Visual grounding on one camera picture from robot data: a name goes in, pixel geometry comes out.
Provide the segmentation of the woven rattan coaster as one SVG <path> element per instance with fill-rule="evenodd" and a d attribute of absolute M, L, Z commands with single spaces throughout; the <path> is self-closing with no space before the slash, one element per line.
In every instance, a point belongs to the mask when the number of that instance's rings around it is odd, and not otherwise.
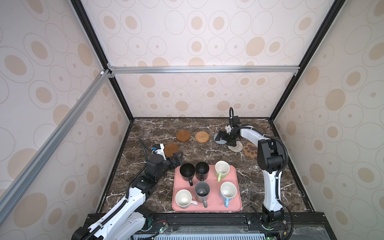
<path fill-rule="evenodd" d="M 196 133 L 195 139 L 199 143 L 206 143 L 210 139 L 210 136 L 207 132 L 200 131 Z"/>

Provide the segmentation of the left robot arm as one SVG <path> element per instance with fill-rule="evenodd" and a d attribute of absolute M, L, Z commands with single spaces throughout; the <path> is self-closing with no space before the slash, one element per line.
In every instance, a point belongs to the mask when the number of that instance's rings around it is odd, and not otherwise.
<path fill-rule="evenodd" d="M 90 227 L 79 227 L 72 235 L 73 240 L 128 240 L 148 223 L 150 217 L 137 209 L 149 199 L 168 171 L 183 164 L 184 154 L 176 152 L 166 157 L 163 144 L 149 148 L 141 138 L 138 140 L 145 155 L 144 167 L 128 183 L 125 196 Z"/>

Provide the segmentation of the brown wooden coaster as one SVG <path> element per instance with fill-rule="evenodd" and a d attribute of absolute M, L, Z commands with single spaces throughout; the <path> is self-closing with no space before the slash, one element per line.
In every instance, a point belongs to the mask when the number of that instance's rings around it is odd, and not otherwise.
<path fill-rule="evenodd" d="M 179 147 L 176 144 L 168 144 L 164 148 L 165 156 L 168 158 L 172 157 L 173 154 L 178 153 L 178 152 L 179 152 Z"/>
<path fill-rule="evenodd" d="M 187 130 L 180 130 L 176 134 L 176 139 L 179 142 L 185 143 L 191 138 L 191 133 Z"/>

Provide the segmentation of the blue woven coaster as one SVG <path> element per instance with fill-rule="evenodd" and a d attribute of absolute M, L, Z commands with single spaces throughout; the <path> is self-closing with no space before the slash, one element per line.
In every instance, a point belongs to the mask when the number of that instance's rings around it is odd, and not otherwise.
<path fill-rule="evenodd" d="M 226 145 L 226 144 L 227 144 L 227 141 L 224 140 L 221 136 L 219 136 L 218 133 L 216 133 L 216 134 L 214 135 L 214 141 L 215 141 L 217 144 L 219 144 L 219 145 Z"/>

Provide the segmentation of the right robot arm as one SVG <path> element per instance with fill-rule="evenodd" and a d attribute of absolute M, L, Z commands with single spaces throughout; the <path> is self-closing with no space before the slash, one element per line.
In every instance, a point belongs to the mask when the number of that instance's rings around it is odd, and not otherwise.
<path fill-rule="evenodd" d="M 280 232 L 280 239 L 288 240 L 294 232 L 294 220 L 289 206 L 281 200 L 282 172 L 289 162 L 287 148 L 280 138 L 262 134 L 251 125 L 243 125 L 230 107 L 229 124 L 224 131 L 218 132 L 215 141 L 224 141 L 225 145 L 235 147 L 240 138 L 247 139 L 258 149 L 257 163 L 263 171 L 265 188 L 261 223 L 266 230 L 272 230 L 279 222 L 284 221 L 284 210 L 287 210 L 291 218 L 291 226 L 284 232 Z"/>

